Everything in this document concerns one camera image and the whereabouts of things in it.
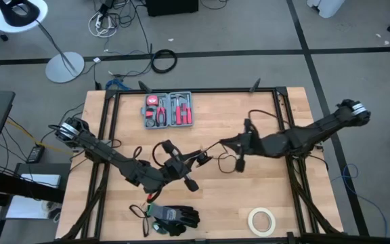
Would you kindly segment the red-handled pliers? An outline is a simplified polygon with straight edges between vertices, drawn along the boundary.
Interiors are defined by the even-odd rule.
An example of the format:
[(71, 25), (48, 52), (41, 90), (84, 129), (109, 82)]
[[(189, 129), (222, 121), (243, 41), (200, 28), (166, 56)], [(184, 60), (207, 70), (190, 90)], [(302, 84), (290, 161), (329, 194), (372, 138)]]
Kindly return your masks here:
[(158, 102), (158, 108), (156, 110), (156, 125), (158, 127), (165, 126), (167, 124), (167, 112), (165, 108), (165, 99), (161, 98)]

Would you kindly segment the floor lamp with round base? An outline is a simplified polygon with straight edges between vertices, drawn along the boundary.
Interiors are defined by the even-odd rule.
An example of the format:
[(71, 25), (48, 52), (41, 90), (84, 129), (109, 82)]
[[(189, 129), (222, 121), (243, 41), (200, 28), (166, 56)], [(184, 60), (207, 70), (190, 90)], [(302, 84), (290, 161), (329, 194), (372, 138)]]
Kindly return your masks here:
[(39, 28), (58, 51), (47, 63), (46, 77), (54, 83), (67, 83), (82, 73), (85, 61), (82, 55), (76, 52), (63, 52), (43, 26), (48, 10), (44, 0), (0, 0), (0, 31), (18, 34)]

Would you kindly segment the black box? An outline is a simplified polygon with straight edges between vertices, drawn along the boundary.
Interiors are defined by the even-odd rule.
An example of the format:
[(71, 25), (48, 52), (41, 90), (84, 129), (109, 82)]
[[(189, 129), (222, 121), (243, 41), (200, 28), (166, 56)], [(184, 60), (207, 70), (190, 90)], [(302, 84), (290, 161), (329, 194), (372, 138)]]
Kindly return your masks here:
[(198, 11), (198, 0), (145, 0), (151, 17), (190, 14)]

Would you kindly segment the white masking tape roll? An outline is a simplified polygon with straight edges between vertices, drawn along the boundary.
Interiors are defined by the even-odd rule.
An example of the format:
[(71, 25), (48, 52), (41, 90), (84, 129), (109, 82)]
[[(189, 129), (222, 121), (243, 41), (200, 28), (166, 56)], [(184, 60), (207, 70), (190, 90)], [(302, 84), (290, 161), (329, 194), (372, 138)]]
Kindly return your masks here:
[[(269, 219), (269, 227), (266, 231), (263, 231), (261, 232), (260, 230), (258, 230), (256, 227), (255, 227), (255, 224), (254, 224), (254, 217), (258, 214), (258, 213), (263, 213), (265, 214), (268, 219)], [(251, 232), (255, 235), (257, 235), (258, 237), (268, 237), (270, 236), (276, 229), (276, 219), (273, 215), (273, 213), (267, 209), (267, 208), (264, 208), (264, 207), (256, 207), (254, 209), (252, 209), (248, 215), (248, 218), (247, 218), (247, 223), (248, 223), (248, 227), (249, 229), (251, 230)]]

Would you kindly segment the black glove with green cuff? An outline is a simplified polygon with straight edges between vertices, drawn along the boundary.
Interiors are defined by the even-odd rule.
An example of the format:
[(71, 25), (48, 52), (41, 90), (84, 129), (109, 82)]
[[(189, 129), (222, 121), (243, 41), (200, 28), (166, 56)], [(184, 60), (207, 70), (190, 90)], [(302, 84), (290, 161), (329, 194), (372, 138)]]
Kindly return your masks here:
[(172, 223), (164, 220), (156, 220), (152, 223), (152, 228), (161, 235), (179, 236), (186, 231), (186, 226), (179, 223)]

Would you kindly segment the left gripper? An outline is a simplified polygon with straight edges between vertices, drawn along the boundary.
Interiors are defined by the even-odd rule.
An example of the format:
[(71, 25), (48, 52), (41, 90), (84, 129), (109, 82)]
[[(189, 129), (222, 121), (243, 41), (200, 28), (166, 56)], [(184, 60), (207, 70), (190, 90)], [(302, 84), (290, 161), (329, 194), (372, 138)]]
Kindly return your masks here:
[(171, 156), (164, 164), (165, 178), (170, 181), (183, 178), (185, 185), (191, 192), (197, 191), (198, 185), (189, 177), (189, 173), (192, 171), (191, 168), (193, 166), (200, 167), (205, 164), (204, 154), (198, 154), (197, 150), (188, 154), (182, 154), (170, 140), (162, 142), (162, 147)]

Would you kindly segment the black aluminium table frame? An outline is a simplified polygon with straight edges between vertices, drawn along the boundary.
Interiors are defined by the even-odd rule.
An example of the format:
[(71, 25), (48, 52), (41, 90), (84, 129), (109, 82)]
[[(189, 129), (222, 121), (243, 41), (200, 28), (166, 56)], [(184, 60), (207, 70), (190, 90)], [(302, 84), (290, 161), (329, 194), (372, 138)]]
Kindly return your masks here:
[[(288, 97), (274, 101), (271, 91), (250, 93), (247, 89), (231, 91), (200, 90), (193, 93), (194, 124), (191, 127), (145, 129), (141, 108), (143, 94), (121, 94), (115, 100), (106, 91), (89, 91), (83, 108), (83, 119), (95, 135), (116, 138), (121, 154), (131, 156), (136, 147), (143, 148), (140, 158), (153, 165), (164, 161), (165, 152), (157, 147), (170, 140), (183, 153), (207, 148), (211, 156), (221, 154), (217, 141), (231, 138), (244, 129), (244, 119), (253, 122), (262, 136), (274, 133), (279, 125), (273, 114), (277, 110), (291, 112), (300, 126), (313, 121), (305, 90), (288, 89)], [(242, 173), (233, 172), (232, 159), (210, 161), (195, 169), (192, 178), (198, 183), (196, 192), (182, 181), (165, 187), (157, 199), (160, 205), (190, 205), (200, 213), (198, 228), (189, 228), (176, 241), (193, 244), (231, 243), (234, 239), (254, 242), (256, 236), (247, 224), (250, 211), (256, 207), (269, 209), (276, 219), (273, 235), (284, 238), (288, 232), (299, 234), (294, 201), (284, 159), (246, 158)], [(111, 167), (104, 203), (100, 238), (109, 243), (141, 241), (142, 221), (129, 210), (141, 205), (146, 194), (141, 187), (128, 183), (118, 169)]]

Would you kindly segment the black power adapter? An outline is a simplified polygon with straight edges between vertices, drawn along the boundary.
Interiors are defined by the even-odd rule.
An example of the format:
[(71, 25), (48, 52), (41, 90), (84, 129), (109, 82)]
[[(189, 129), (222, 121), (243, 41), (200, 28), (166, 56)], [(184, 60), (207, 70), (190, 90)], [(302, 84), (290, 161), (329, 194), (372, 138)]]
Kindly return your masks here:
[(39, 163), (43, 156), (44, 151), (45, 151), (44, 146), (36, 144), (30, 151), (30, 154), (27, 156), (26, 163)]

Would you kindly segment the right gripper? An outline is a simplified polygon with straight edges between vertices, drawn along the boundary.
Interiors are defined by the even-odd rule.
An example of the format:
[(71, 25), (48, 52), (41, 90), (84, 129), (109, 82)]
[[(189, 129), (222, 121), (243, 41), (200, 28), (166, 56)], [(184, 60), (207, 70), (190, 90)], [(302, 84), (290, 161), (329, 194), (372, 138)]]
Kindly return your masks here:
[(222, 146), (238, 152), (238, 160), (236, 161), (237, 172), (244, 171), (244, 156), (253, 155), (259, 152), (261, 148), (259, 132), (250, 119), (244, 120), (244, 131), (241, 134), (231, 138), (220, 139), (219, 142)]

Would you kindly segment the white plastic object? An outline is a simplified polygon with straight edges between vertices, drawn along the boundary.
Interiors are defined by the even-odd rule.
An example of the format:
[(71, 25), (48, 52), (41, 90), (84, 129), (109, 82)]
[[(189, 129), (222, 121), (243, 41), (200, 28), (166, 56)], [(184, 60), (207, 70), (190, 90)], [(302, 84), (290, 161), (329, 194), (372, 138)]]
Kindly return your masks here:
[(333, 17), (345, 0), (307, 0), (308, 7), (315, 9), (322, 18)]

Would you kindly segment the grey tool kit case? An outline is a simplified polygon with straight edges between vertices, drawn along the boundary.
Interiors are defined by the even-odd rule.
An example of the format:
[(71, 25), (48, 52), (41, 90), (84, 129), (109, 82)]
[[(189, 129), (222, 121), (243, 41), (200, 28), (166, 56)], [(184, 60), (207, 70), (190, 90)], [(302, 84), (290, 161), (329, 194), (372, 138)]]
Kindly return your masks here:
[[(193, 120), (192, 124), (187, 123), (187, 124), (177, 125), (175, 123), (175, 107), (176, 107), (175, 98), (174, 98), (175, 94), (182, 95), (182, 97), (180, 98), (181, 105), (183, 103), (186, 103), (186, 105), (188, 106), (188, 102), (190, 102), (191, 107), (192, 107), (192, 120)], [(165, 108), (166, 108), (166, 112), (167, 112), (167, 124), (165, 126), (158, 127), (156, 125), (156, 110), (157, 110), (158, 106), (148, 106), (146, 104), (146, 98), (148, 96), (151, 96), (151, 95), (157, 96), (158, 101), (161, 98), (165, 99)], [(155, 109), (155, 114), (152, 118), (146, 118), (146, 109), (147, 108), (154, 108)], [(193, 124), (194, 124), (194, 111), (193, 110), (194, 109), (193, 109), (192, 93), (190, 91), (178, 91), (178, 92), (171, 92), (171, 93), (155, 93), (155, 94), (145, 95), (144, 96), (144, 106), (141, 108), (141, 114), (143, 116), (144, 127), (146, 129), (164, 129), (167, 127), (190, 127), (190, 126), (193, 126)]]

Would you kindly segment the white flat device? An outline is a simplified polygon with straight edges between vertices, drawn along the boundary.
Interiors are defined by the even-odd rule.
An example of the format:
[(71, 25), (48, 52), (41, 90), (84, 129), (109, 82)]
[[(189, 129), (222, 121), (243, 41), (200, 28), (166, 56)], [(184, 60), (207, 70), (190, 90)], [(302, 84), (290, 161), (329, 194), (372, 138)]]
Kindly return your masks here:
[(37, 184), (58, 188), (61, 176), (56, 174), (21, 174), (23, 179)]

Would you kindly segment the small hammer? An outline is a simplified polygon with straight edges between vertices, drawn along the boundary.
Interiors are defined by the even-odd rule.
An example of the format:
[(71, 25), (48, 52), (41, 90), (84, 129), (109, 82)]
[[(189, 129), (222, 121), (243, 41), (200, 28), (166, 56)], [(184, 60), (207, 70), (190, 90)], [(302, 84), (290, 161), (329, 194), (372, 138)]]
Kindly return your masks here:
[(180, 98), (181, 97), (182, 97), (181, 94), (175, 94), (174, 95), (175, 103), (176, 103), (176, 107), (175, 107), (175, 123), (177, 125), (181, 125), (182, 124), (181, 102), (180, 102)]

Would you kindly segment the black fabric bundle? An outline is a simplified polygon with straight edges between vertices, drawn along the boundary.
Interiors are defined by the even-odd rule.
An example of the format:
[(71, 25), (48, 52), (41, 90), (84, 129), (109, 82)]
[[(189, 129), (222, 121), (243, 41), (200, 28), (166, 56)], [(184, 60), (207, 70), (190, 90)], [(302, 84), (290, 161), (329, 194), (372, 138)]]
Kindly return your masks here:
[(200, 223), (198, 211), (186, 205), (157, 205), (151, 203), (147, 214), (168, 224), (183, 224), (191, 228), (197, 228)]

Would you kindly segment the white power strip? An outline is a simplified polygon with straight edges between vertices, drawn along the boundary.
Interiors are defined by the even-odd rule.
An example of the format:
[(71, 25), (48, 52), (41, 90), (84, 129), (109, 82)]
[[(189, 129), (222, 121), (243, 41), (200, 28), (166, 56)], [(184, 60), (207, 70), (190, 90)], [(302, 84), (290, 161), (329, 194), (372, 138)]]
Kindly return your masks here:
[(116, 34), (117, 24), (108, 14), (96, 12), (88, 21), (88, 30), (97, 38), (109, 38)]

